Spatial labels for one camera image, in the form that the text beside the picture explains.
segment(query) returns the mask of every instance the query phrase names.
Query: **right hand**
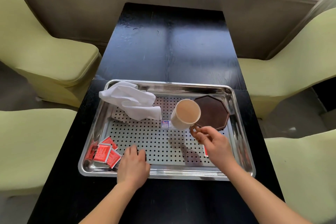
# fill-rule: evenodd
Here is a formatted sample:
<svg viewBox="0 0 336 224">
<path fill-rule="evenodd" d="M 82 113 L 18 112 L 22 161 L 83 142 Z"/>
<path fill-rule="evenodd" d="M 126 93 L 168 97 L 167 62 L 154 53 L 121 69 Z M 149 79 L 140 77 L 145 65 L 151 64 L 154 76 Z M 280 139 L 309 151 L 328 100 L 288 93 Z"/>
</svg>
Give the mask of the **right hand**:
<svg viewBox="0 0 336 224">
<path fill-rule="evenodd" d="M 117 183 L 127 184 L 134 192 L 140 188 L 149 177 L 151 168 L 145 157 L 145 150 L 140 150 L 138 154 L 135 144 L 126 148 L 118 167 Z"/>
<path fill-rule="evenodd" d="M 197 128 L 196 132 L 193 131 L 192 136 L 199 144 L 204 145 L 211 162 L 224 174 L 230 167 L 237 164 L 229 140 L 213 127 Z"/>
</svg>

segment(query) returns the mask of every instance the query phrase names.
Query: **left hand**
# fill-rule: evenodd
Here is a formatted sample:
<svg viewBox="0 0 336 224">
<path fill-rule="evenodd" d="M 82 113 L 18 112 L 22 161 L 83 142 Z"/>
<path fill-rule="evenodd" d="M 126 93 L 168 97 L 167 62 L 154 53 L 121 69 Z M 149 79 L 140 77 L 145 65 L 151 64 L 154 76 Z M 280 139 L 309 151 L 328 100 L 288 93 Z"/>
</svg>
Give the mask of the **left hand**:
<svg viewBox="0 0 336 224">
<path fill-rule="evenodd" d="M 117 183 L 128 184 L 134 190 L 140 188 L 149 177 L 151 168 L 145 157 L 145 150 L 140 150 L 138 154 L 136 145 L 128 147 L 119 164 Z"/>
</svg>

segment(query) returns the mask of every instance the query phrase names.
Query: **perforated tray insert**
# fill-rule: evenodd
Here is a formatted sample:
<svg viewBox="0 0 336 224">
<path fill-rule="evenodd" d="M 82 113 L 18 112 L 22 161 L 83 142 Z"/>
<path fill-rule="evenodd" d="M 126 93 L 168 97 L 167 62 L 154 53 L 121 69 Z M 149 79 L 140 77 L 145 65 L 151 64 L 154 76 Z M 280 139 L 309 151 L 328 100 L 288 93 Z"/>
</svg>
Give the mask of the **perforated tray insert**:
<svg viewBox="0 0 336 224">
<path fill-rule="evenodd" d="M 182 99 L 186 97 L 157 96 L 154 106 L 161 107 L 162 120 L 170 120 L 175 105 Z M 220 133 L 230 138 L 229 130 L 230 126 L 227 126 Z M 188 129 L 161 128 L 161 121 L 158 120 L 136 121 L 116 106 L 100 140 L 107 136 L 111 136 L 118 145 L 120 154 L 132 144 L 136 144 L 138 150 L 145 149 L 147 161 L 152 165 L 214 167 L 204 156 L 203 146 L 191 136 Z"/>
</svg>

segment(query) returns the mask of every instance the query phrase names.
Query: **octagonal coaster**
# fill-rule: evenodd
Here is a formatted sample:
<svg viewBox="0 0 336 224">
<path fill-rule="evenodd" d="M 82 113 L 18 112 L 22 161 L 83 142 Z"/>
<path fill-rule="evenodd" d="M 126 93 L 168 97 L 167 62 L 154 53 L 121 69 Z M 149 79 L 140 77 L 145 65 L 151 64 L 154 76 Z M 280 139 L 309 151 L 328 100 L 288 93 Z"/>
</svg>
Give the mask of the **octagonal coaster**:
<svg viewBox="0 0 336 224">
<path fill-rule="evenodd" d="M 221 100 L 206 95 L 195 98 L 194 101 L 201 108 L 201 117 L 196 122 L 197 126 L 211 126 L 218 131 L 226 127 L 230 113 Z"/>
</svg>

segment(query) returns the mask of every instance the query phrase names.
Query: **black table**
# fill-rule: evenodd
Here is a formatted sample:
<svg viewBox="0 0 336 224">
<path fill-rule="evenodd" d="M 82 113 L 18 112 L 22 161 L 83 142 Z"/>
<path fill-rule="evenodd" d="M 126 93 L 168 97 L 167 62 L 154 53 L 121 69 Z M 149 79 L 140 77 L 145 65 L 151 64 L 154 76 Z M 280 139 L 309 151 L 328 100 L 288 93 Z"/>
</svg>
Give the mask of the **black table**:
<svg viewBox="0 0 336 224">
<path fill-rule="evenodd" d="M 206 83 L 235 90 L 256 179 L 283 200 L 222 12 L 127 3 L 28 223 L 78 223 L 116 184 L 78 161 L 111 79 Z M 230 182 L 149 179 L 120 223 L 256 223 Z"/>
</svg>

